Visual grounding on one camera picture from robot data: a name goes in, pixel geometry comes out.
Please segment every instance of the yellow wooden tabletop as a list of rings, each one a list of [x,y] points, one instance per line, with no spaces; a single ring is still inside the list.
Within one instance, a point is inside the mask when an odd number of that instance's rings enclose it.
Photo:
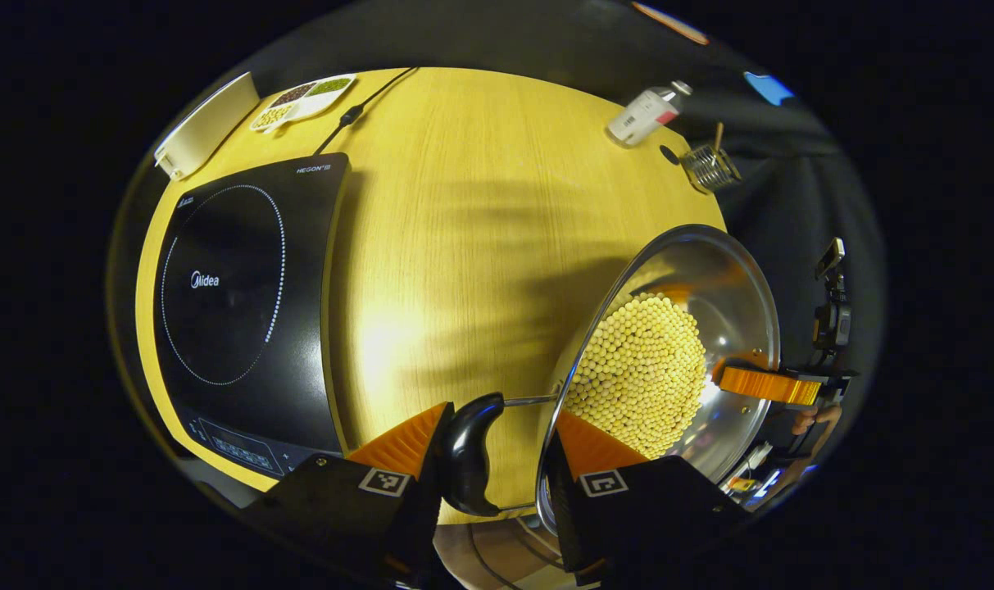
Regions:
[[[209,180],[310,156],[398,72],[361,72],[328,111],[275,134],[248,128],[265,98],[203,168],[170,183],[159,211]],[[353,169],[329,326],[349,448],[442,401],[545,395],[561,348],[646,243],[676,225],[725,229],[715,198],[658,149],[683,154],[680,135],[660,128],[633,149],[605,137],[620,108],[538,79],[423,68],[328,146]],[[490,429],[487,497],[499,506],[533,500],[538,411],[508,408]],[[444,503],[439,516],[478,520],[489,519]]]

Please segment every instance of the black induction cooktop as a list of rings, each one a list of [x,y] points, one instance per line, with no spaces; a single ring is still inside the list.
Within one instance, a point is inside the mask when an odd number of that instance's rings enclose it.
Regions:
[[[280,478],[342,455],[329,372],[329,258],[346,154],[277,161],[189,190],[159,256],[155,340],[194,440]]]

